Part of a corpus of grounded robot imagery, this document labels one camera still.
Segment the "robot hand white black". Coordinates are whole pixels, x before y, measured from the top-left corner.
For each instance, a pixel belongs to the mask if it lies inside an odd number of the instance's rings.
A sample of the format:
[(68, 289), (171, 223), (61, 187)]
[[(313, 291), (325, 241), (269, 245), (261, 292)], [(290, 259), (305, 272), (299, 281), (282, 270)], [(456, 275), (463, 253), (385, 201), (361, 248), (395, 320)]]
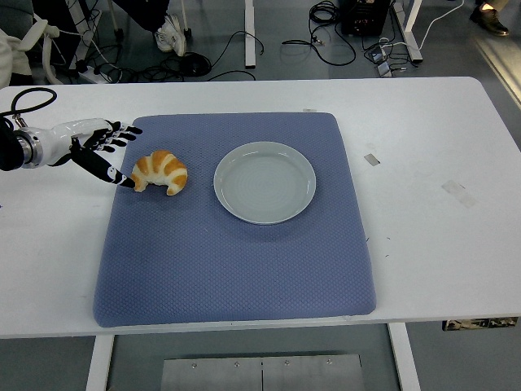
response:
[(134, 180), (99, 153), (113, 153), (141, 133), (142, 130), (132, 125), (101, 118), (63, 123), (50, 130), (51, 144), (44, 149), (44, 164), (59, 166), (71, 160), (104, 182), (133, 188)]

